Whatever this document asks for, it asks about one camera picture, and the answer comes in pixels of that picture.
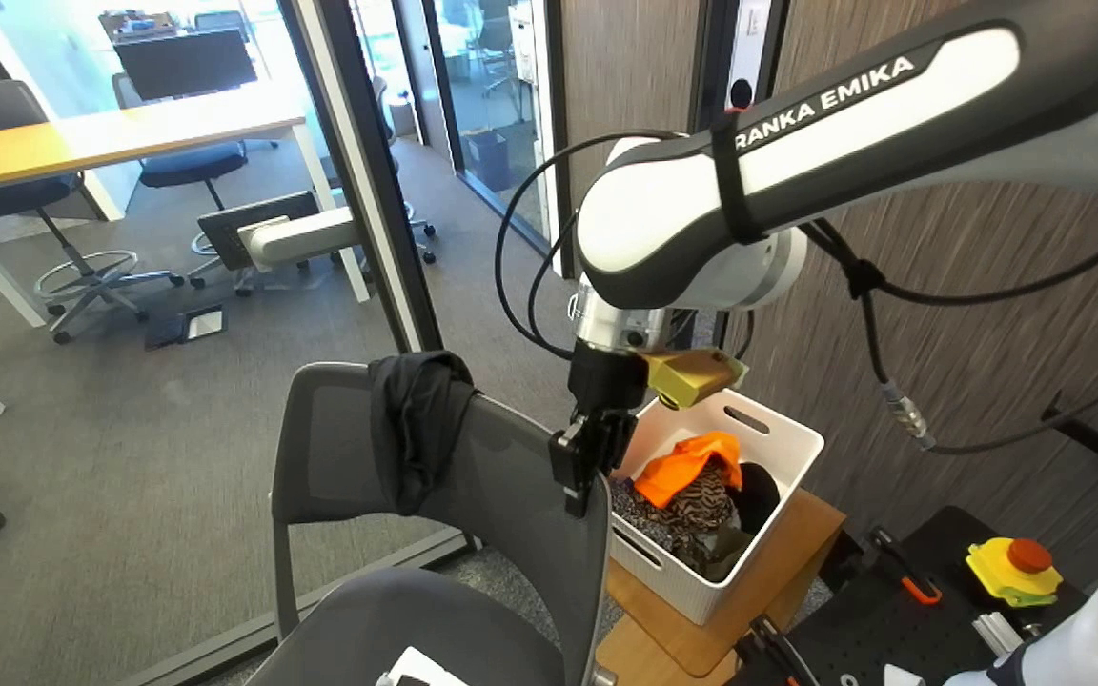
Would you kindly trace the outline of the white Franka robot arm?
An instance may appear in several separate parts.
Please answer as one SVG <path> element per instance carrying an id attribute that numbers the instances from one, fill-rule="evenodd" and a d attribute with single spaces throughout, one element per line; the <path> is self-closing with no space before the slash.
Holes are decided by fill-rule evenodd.
<path id="1" fill-rule="evenodd" d="M 669 308 L 760 308 L 805 268 L 805 226 L 922 183 L 1098 187 L 1098 0 L 960 0 L 703 132 L 625 132 L 576 215 L 576 414 L 548 438 L 589 511 L 647 390 Z"/>

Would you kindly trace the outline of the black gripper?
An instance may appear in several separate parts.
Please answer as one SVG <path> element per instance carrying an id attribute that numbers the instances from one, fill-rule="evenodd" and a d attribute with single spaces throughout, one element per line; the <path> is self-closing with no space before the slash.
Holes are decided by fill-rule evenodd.
<path id="1" fill-rule="evenodd" d="M 625 456 L 643 390 L 647 362 L 641 356 L 596 352 L 589 343 L 572 352 L 567 393 L 576 412 L 548 438 L 548 466 L 567 515 L 582 515 L 591 483 Z"/>

